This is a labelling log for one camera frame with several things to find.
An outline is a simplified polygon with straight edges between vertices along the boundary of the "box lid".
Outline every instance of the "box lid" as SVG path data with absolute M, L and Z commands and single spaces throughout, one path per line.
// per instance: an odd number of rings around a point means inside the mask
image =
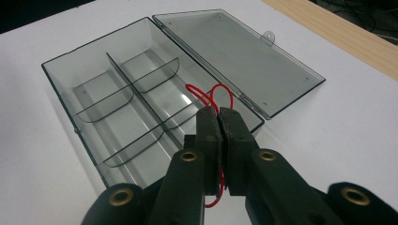
M 249 107 L 270 119 L 325 79 L 221 9 L 153 16 Z

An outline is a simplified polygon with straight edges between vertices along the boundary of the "white table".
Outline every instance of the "white table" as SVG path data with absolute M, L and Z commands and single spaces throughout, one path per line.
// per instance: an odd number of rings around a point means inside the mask
M 312 186 L 349 181 L 398 209 L 398 82 L 261 1 L 95 1 L 0 36 L 0 224 L 77 224 L 105 189 L 40 64 L 154 14 L 223 8 L 327 81 L 262 127 Z M 205 224 L 250 224 L 225 195 Z

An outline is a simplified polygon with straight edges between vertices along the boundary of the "plastic storage box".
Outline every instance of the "plastic storage box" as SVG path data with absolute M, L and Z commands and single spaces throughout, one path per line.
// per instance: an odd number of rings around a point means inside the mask
M 324 81 L 222 10 L 154 19 L 143 18 L 42 65 L 107 187 L 127 182 L 146 188 L 166 174 L 184 135 L 195 133 L 195 114 L 204 107 L 186 90 L 187 83 L 205 92 L 216 83 L 227 83 L 235 94 L 234 109 L 255 132 L 264 123 L 259 113 L 270 118 Z M 233 41 L 222 41 L 222 35 L 233 36 Z M 284 65 L 283 74 L 269 75 L 256 65 L 275 60 Z M 286 68 L 296 71 L 286 75 Z M 241 72 L 245 77 L 239 78 Z M 268 95 L 258 89 L 267 77 L 267 85 L 279 85 L 280 95 L 268 97 L 280 99 L 269 114 L 256 103 Z M 253 84 L 253 90 L 246 90 L 249 95 L 244 92 L 246 83 Z M 279 89 L 288 94 L 281 95 Z M 215 101 L 228 106 L 229 96 L 218 92 Z

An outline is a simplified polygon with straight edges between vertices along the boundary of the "brass insert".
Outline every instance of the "brass insert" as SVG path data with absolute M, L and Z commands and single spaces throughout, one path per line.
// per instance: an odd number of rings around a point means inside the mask
M 259 153 L 258 156 L 259 156 L 261 159 L 265 160 L 265 161 L 273 161 L 273 160 L 276 159 L 276 156 L 275 156 L 275 155 L 273 155 L 272 153 L 267 152 L 267 151 L 264 151 L 264 152 Z
M 349 202 L 361 206 L 368 205 L 371 202 L 371 200 L 365 193 L 352 187 L 342 188 L 342 195 Z
M 194 152 L 185 152 L 185 153 L 181 154 L 180 157 L 184 161 L 194 161 L 198 158 L 198 155 L 196 155 L 196 153 L 194 153 Z
M 109 204 L 113 206 L 121 206 L 129 203 L 132 200 L 132 190 L 127 187 L 119 188 L 115 190 L 111 196 L 109 196 Z

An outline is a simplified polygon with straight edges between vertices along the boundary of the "red wire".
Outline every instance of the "red wire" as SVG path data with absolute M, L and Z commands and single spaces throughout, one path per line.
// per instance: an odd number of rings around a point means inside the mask
M 217 83 L 216 85 L 214 85 L 211 88 L 210 99 L 214 99 L 214 91 L 216 90 L 217 87 L 223 87 L 228 92 L 229 100 L 230 100 L 229 109 L 231 109 L 231 110 L 234 109 L 234 100 L 233 100 L 234 94 L 232 94 L 231 89 L 229 89 L 229 87 L 223 83 Z
M 191 92 L 194 96 L 196 96 L 197 98 L 199 98 L 206 106 L 208 106 L 208 103 L 210 103 L 210 106 L 212 106 L 214 108 L 214 110 L 216 111 L 216 114 L 219 114 L 219 107 L 217 106 L 216 102 L 214 102 L 212 97 L 209 97 L 205 92 L 203 92 L 201 89 L 199 89 L 198 87 L 194 86 L 193 84 L 185 84 L 185 88 L 187 88 L 187 90 L 189 92 Z
M 211 90 L 210 90 L 210 96 L 208 96 L 205 92 L 203 92 L 201 89 L 199 89 L 198 87 L 192 85 L 192 84 L 185 84 L 185 88 L 187 88 L 187 90 L 189 92 L 191 92 L 195 97 L 197 97 L 199 100 L 201 100 L 203 102 L 203 104 L 205 104 L 206 106 L 208 106 L 208 104 L 210 104 L 214 110 L 216 111 L 216 114 L 219 114 L 219 107 L 217 106 L 216 102 L 214 102 L 214 91 L 216 90 L 217 87 L 223 87 L 229 95 L 229 99 L 230 99 L 230 105 L 229 108 L 232 110 L 234 108 L 234 99 L 233 99 L 233 94 L 231 92 L 231 90 L 229 89 L 229 87 L 223 83 L 217 83 L 215 84 Z M 223 174 L 223 169 L 222 169 L 222 173 L 220 174 L 220 189 L 219 189 L 219 197 L 212 203 L 210 204 L 205 204 L 205 208 L 212 208 L 214 205 L 216 205 L 220 199 L 222 198 L 222 194 L 223 194 L 223 190 L 225 187 L 225 177 Z

